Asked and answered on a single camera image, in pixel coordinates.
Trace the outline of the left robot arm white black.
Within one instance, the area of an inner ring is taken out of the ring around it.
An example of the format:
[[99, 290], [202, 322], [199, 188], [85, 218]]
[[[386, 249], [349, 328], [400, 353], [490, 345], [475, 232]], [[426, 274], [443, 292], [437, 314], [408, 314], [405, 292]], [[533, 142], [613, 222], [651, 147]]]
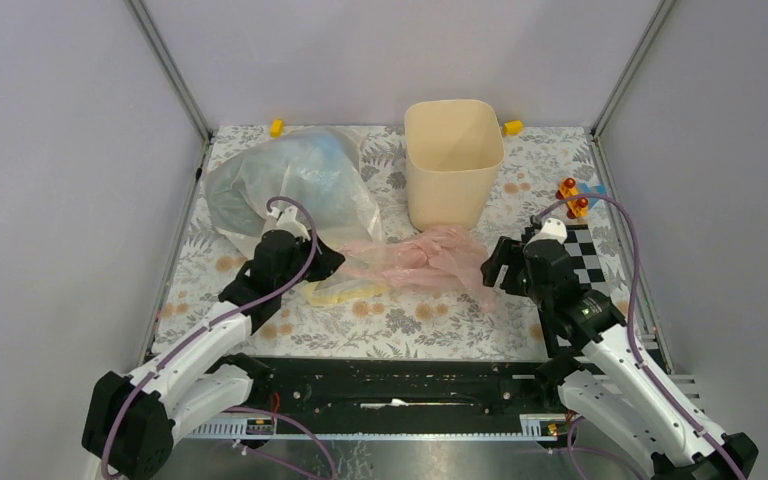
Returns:
[[129, 373], [103, 375], [81, 438], [99, 459], [102, 476], [150, 479], [185, 436], [219, 413], [264, 407], [271, 388], [260, 377], [264, 367], [225, 354], [281, 309], [286, 291], [328, 279], [344, 261], [312, 231], [270, 230], [206, 317], [169, 350]]

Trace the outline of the clear white trash bag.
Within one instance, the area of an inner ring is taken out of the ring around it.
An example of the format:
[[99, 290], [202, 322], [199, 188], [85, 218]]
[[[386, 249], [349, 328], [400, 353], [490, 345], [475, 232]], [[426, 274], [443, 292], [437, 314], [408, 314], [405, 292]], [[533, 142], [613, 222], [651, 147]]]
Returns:
[[307, 127], [246, 148], [212, 168], [204, 184], [214, 228], [244, 255], [277, 222], [266, 203], [305, 207], [319, 238], [345, 247], [384, 242], [378, 203], [361, 177], [364, 135], [347, 127]]

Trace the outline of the beige plastic trash bin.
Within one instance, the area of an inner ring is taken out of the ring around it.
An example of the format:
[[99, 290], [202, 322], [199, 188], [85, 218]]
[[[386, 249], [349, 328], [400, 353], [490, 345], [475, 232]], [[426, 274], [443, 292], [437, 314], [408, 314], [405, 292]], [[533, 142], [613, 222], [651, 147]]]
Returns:
[[505, 158], [494, 109], [476, 99], [423, 101], [404, 115], [411, 224], [475, 227]]

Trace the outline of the pink plastic trash bag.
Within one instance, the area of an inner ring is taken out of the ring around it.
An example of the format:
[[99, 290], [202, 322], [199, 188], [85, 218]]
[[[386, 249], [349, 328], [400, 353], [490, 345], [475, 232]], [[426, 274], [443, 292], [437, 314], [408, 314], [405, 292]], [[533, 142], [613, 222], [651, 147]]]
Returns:
[[495, 308], [493, 289], [483, 283], [485, 245], [460, 225], [434, 226], [395, 243], [350, 243], [339, 271], [394, 290], [465, 293], [484, 312]]

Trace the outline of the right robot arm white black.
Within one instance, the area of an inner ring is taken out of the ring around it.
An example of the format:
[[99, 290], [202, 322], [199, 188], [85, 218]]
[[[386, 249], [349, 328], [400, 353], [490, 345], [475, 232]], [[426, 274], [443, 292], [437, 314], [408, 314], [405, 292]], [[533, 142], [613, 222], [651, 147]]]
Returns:
[[570, 343], [550, 348], [538, 370], [535, 402], [564, 406], [599, 428], [649, 479], [746, 479], [759, 451], [745, 433], [726, 433], [696, 406], [628, 336], [611, 299], [587, 289], [559, 237], [502, 237], [481, 266], [487, 286], [527, 297], [546, 336]]

